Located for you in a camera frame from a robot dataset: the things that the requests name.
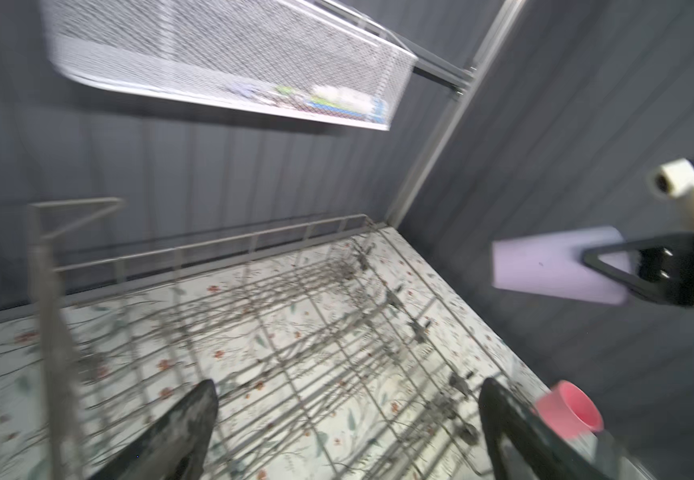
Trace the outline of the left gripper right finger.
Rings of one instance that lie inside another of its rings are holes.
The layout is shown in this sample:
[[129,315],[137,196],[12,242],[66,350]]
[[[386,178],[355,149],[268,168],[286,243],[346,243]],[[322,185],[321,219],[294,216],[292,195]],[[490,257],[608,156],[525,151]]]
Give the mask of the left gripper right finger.
[[489,377],[478,398],[481,427],[496,479],[511,477],[502,449],[507,439],[536,479],[604,479],[606,475],[554,433],[513,393]]

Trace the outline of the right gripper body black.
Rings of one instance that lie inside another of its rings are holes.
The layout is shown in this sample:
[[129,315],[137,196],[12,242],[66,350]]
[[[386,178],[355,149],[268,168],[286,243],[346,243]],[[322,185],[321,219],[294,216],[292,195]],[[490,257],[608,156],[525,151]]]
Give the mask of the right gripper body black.
[[641,296],[658,304],[694,308],[694,236],[666,236],[640,251]]

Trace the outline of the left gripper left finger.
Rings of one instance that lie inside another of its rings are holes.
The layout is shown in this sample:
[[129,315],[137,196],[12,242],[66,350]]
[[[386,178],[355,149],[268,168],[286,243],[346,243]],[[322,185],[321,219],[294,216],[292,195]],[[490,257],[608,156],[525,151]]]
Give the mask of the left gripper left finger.
[[198,479],[218,414],[215,383],[199,382],[93,479]]

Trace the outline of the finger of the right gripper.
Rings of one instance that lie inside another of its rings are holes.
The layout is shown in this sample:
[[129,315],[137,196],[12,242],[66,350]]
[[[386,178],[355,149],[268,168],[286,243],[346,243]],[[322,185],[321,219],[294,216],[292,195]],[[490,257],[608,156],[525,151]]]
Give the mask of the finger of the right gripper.
[[642,267],[652,266],[661,246],[655,239],[596,245],[582,251],[582,266],[600,277],[584,297],[585,301],[623,305],[631,297],[654,304],[662,303],[655,280],[644,278]]

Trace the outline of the light purple cup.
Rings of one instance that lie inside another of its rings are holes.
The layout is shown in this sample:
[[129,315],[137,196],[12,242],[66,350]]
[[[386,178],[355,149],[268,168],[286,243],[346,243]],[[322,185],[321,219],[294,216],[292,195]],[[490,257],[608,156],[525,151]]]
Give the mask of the light purple cup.
[[614,227],[556,232],[492,243],[492,285],[501,290],[621,305],[625,286],[585,266],[585,250],[624,241]]

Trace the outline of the pink cup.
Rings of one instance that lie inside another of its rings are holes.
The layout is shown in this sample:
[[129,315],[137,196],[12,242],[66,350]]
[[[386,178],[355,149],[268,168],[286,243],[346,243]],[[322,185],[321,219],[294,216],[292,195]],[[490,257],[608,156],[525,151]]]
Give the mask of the pink cup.
[[566,380],[561,380],[536,400],[534,410],[564,440],[599,433],[605,427],[603,416],[592,399]]

